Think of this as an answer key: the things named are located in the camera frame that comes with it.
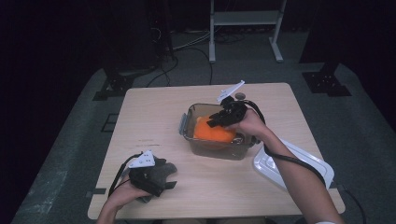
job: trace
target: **hand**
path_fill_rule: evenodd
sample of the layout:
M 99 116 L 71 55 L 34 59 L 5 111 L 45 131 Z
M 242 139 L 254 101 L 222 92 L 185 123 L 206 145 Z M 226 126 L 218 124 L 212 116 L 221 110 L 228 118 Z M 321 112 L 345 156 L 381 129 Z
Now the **hand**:
M 256 112 L 249 108 L 245 114 L 245 117 L 239 123 L 225 127 L 225 129 L 241 129 L 244 133 L 260 137 L 263 131 L 267 130 L 268 128 L 262 122 Z
M 125 204 L 130 203 L 136 198 L 149 196 L 150 194 L 142 189 L 138 189 L 129 181 L 126 175 L 115 188 L 114 192 L 107 199 L 106 206 L 111 206 L 120 210 Z
M 125 204 L 130 203 L 136 198 L 149 195 L 149 193 L 143 191 L 142 189 L 138 189 L 133 186 L 131 181 L 129 181 L 129 176 L 125 176 L 103 205 L 96 223 L 114 223 L 117 212 Z

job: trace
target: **wrist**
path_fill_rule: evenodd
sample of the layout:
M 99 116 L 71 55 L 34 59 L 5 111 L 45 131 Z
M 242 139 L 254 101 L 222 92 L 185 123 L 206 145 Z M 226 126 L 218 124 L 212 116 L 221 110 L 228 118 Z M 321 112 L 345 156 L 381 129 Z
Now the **wrist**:
M 119 208 L 111 203 L 105 203 L 96 224 L 114 223 Z

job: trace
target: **metal stand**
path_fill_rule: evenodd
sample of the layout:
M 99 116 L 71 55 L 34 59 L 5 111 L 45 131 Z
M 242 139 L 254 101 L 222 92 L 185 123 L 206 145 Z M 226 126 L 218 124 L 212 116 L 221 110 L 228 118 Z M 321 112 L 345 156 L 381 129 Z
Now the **metal stand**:
M 336 62 L 327 62 L 319 72 L 303 73 L 309 89 L 313 93 L 327 93 L 329 96 L 350 96 L 347 87 L 341 85 L 334 75 L 337 66 Z
M 272 11 L 232 11 L 215 12 L 214 0 L 210 1 L 210 40 L 209 61 L 216 61 L 215 52 L 215 26 L 218 25 L 263 25 L 274 24 L 276 26 L 274 36 L 269 38 L 271 48 L 278 63 L 283 63 L 283 57 L 277 46 L 277 38 L 280 31 L 287 0 L 282 0 L 280 10 Z

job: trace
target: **gray carpet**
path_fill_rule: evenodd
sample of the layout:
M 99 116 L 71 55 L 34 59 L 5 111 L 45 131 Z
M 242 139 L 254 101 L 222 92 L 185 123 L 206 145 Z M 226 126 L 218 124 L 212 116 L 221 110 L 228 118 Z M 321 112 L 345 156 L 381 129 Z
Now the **gray carpet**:
M 216 45 L 217 61 L 212 64 L 211 84 L 287 82 L 325 159 L 335 171 L 334 180 L 358 199 L 367 223 L 396 220 L 396 135 L 389 127 L 357 76 L 343 65 L 335 75 L 352 96 L 329 97 L 311 93 L 303 72 L 318 71 L 321 63 L 299 64 L 307 33 L 281 33 L 278 45 L 284 57 L 277 63 L 268 44 L 269 34 L 245 35 L 231 45 Z M 174 45 L 193 40 L 195 35 L 174 34 Z M 208 52 L 207 43 L 194 48 Z M 196 49 L 175 53 L 178 65 L 168 72 L 170 86 L 209 85 L 210 66 Z M 175 64 L 169 57 L 163 69 Z M 138 77 L 133 88 L 146 87 L 162 71 Z M 95 188 L 111 133 L 101 132 L 111 113 L 118 113 L 122 97 L 93 101 L 106 80 L 104 71 L 92 75 L 53 145 L 29 195 L 13 223 L 94 223 L 87 217 L 91 192 Z M 166 86 L 165 76 L 150 87 Z M 361 211 L 345 192 L 342 215 L 347 223 L 362 223 Z M 272 217 L 279 224 L 294 223 L 301 216 Z M 149 223 L 149 221 L 128 221 Z

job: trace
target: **person's right hand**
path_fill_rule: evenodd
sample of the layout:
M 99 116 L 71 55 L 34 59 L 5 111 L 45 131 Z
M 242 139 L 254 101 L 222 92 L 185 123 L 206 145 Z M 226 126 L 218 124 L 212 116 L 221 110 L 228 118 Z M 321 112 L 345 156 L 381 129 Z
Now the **person's right hand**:
M 249 135 L 253 135 L 259 137 L 261 134 L 267 130 L 267 126 L 262 122 L 260 117 L 256 114 L 256 112 L 249 108 L 245 114 L 245 117 L 239 122 L 228 127 L 226 129 L 240 129 L 244 133 Z

